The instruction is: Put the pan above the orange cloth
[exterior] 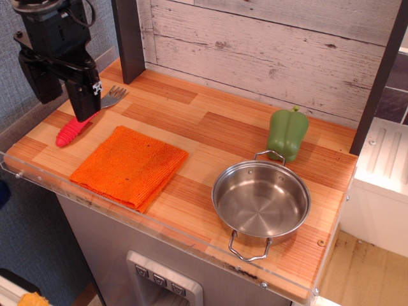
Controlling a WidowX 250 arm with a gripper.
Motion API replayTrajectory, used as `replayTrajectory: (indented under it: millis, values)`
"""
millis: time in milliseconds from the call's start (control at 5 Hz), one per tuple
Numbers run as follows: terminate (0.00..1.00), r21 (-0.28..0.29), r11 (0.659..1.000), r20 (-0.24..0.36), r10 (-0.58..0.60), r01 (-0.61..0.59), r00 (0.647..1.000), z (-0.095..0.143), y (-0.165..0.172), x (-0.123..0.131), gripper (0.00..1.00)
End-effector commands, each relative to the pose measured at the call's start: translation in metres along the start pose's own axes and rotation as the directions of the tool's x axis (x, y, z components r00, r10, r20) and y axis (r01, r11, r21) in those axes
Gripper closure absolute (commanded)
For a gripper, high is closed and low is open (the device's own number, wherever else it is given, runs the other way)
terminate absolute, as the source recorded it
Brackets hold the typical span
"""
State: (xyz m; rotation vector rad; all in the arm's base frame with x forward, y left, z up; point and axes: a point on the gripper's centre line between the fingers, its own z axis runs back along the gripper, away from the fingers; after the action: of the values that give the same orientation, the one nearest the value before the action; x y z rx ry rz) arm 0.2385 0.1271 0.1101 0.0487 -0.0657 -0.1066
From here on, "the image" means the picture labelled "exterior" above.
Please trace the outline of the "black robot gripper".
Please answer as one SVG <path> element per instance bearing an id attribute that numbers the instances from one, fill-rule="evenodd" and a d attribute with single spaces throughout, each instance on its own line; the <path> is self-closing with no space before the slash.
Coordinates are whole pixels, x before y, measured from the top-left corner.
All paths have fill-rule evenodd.
<path id="1" fill-rule="evenodd" d="M 14 40 L 20 44 L 18 61 L 31 89 L 42 104 L 57 99 L 62 95 L 62 85 L 45 64 L 69 68 L 65 85 L 79 122 L 101 110 L 102 83 L 95 61 L 86 51 L 96 11 L 90 1 L 87 4 L 90 20 L 82 1 L 11 2 L 25 26 Z"/>

